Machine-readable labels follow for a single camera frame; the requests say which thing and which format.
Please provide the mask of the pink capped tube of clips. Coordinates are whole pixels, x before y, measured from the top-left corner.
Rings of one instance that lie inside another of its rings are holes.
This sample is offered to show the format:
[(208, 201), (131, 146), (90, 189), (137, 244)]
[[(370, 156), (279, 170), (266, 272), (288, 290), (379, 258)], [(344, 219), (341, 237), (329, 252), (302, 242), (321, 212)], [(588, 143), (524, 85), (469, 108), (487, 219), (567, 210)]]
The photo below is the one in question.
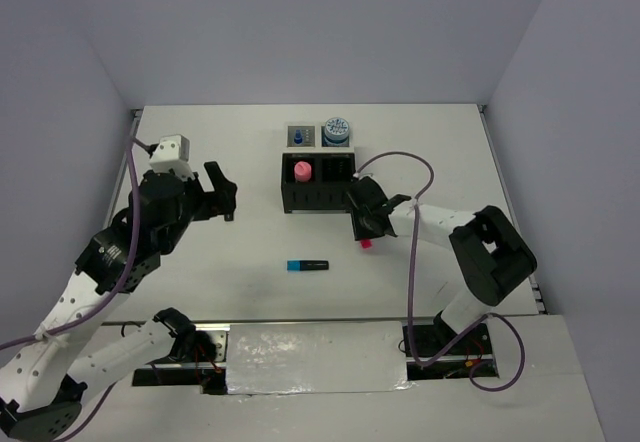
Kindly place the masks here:
[(313, 177), (312, 165), (304, 160), (298, 161), (293, 166), (294, 180), (299, 183), (310, 182)]

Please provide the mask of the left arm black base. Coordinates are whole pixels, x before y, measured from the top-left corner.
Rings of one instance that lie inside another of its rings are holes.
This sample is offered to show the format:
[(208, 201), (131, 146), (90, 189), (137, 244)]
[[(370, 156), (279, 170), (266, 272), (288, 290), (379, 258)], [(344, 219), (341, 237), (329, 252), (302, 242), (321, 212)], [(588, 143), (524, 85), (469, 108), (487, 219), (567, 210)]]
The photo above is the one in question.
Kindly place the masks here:
[(137, 369), (131, 385), (136, 388), (187, 387), (201, 394), (228, 393), (228, 329), (202, 329), (190, 355), (167, 356)]

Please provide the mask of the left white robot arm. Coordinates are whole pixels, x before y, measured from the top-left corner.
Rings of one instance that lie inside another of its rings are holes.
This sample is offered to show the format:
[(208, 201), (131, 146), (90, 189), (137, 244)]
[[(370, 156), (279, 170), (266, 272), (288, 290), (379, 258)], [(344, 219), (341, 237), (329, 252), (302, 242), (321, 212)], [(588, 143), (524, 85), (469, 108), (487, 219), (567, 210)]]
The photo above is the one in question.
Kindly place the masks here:
[(58, 302), (1, 369), (1, 430), (18, 441), (55, 441), (93, 397), (158, 359), (214, 361), (218, 342), (175, 308), (158, 311), (103, 349), (81, 353), (105, 318), (160, 267), (188, 226), (221, 216), (231, 221), (237, 186), (215, 162), (197, 175), (147, 171), (128, 205), (96, 233), (76, 261)]

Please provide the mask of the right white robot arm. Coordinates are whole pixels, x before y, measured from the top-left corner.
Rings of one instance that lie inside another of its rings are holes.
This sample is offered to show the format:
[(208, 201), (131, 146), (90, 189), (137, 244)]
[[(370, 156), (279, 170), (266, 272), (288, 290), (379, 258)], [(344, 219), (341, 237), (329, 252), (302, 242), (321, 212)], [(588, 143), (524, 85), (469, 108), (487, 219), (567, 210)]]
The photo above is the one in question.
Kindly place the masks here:
[(370, 177), (347, 190), (354, 238), (409, 237), (410, 255), (420, 241), (450, 249), (465, 287), (434, 318), (436, 345), (457, 353), (470, 339), (468, 326), (497, 307), (537, 269), (538, 262), (498, 207), (465, 212), (422, 204), (407, 195), (387, 196)]

